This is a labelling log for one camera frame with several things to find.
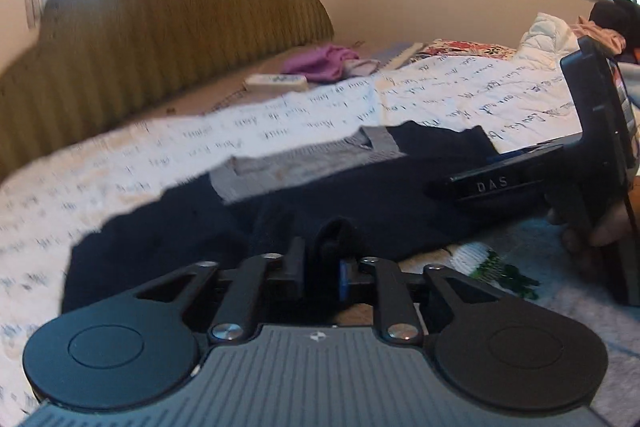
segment peach cloth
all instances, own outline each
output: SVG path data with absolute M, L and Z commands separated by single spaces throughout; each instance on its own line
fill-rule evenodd
M 578 16 L 577 24 L 572 24 L 571 29 L 578 38 L 587 35 L 596 39 L 614 55 L 620 55 L 626 48 L 625 38 L 617 31 L 600 28 L 595 22 L 588 21 L 582 15 Z

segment scalloped headboard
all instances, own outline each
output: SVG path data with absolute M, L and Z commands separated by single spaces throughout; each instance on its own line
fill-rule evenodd
M 48 0 L 36 45 L 0 76 L 0 180 L 184 87 L 332 35 L 319 0 Z

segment patterned cloth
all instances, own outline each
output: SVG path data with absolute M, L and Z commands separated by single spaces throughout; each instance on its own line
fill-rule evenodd
M 435 39 L 417 52 L 411 62 L 417 62 L 433 55 L 475 55 L 478 57 L 501 58 L 511 60 L 516 50 L 498 44 L 482 44 L 480 42 L 447 41 Z

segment gray ridged panel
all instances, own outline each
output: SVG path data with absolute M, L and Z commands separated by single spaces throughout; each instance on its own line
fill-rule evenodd
M 319 339 L 315 333 L 324 333 Z M 604 427 L 583 408 L 518 418 L 458 397 L 417 349 L 370 328 L 266 326 L 242 346 L 213 349 L 183 388 L 159 403 L 103 415 L 53 405 L 25 427 Z

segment device screen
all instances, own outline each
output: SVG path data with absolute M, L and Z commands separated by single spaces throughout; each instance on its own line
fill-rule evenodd
M 628 94 L 626 93 L 626 87 L 624 80 L 622 79 L 622 74 L 620 73 L 620 68 L 613 61 L 607 59 L 609 62 L 609 68 L 611 70 L 611 78 L 613 80 L 614 87 L 616 87 L 616 92 L 618 93 L 618 98 L 620 100 L 620 105 L 622 107 L 622 114 L 624 118 L 624 123 L 626 125 L 626 129 L 628 130 L 628 137 L 621 137 L 623 140 L 629 139 L 631 141 L 630 150 L 627 148 L 626 144 L 623 143 L 623 148 L 627 151 L 628 154 L 631 155 L 631 158 L 628 158 L 632 163 L 638 159 L 638 137 L 636 136 L 636 117 L 634 115 L 633 107 L 631 106 L 631 101 L 629 100 Z

